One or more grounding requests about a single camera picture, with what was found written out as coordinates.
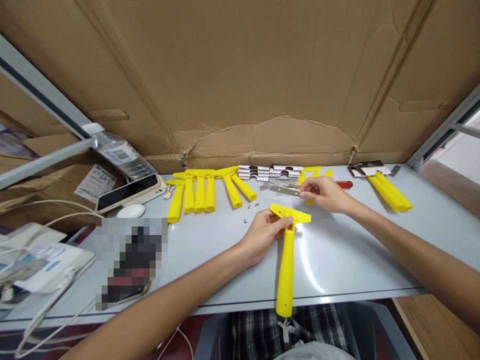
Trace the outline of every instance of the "person's right hand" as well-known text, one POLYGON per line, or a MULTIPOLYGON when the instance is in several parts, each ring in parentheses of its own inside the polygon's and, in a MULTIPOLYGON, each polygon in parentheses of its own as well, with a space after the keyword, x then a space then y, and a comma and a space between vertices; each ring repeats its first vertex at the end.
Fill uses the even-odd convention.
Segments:
POLYGON ((362 203, 351 197, 330 176, 309 177, 300 186, 300 197, 331 213, 352 214, 362 203))

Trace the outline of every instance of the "hand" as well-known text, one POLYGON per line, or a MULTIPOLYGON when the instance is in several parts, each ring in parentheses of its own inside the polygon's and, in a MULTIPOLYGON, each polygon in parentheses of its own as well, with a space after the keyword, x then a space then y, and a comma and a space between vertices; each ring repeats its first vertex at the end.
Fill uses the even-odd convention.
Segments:
POLYGON ((274 240, 284 236, 285 228, 293 222, 293 217, 279 218, 270 209, 257 212, 245 236, 237 244, 247 252, 248 265, 259 263, 274 240))
POLYGON ((300 186, 300 197, 331 213, 351 215, 363 204, 351 197, 332 177, 309 177, 300 186))

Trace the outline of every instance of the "bottle cap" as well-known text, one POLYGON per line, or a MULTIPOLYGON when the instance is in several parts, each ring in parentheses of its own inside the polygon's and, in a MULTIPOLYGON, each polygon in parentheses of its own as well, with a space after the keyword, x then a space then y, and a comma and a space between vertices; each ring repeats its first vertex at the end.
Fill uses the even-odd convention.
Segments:
POLYGON ((82 125, 81 128, 86 131, 87 134, 95 134, 105 131, 104 127, 96 122, 91 122, 85 125, 82 125))

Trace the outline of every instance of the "wooden floor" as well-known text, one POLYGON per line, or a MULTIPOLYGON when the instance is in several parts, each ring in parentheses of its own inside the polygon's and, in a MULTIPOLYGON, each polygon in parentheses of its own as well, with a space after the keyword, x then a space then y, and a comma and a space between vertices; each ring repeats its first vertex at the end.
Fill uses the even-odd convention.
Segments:
MULTIPOLYGON (((432 160, 422 176, 480 219, 479 184, 432 160)), ((394 302, 424 359, 480 359, 480 336, 435 296, 399 297, 394 302)))
POLYGON ((398 297, 395 302, 424 359, 480 359, 480 336, 435 296, 398 297))

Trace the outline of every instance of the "red handle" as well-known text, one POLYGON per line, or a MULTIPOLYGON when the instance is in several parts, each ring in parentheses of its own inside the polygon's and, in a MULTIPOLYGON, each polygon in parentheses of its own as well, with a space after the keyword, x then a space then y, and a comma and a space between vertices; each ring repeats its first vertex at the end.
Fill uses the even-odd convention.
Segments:
POLYGON ((350 189, 351 187, 354 186, 354 183, 351 181, 336 181, 339 187, 342 189, 350 189))

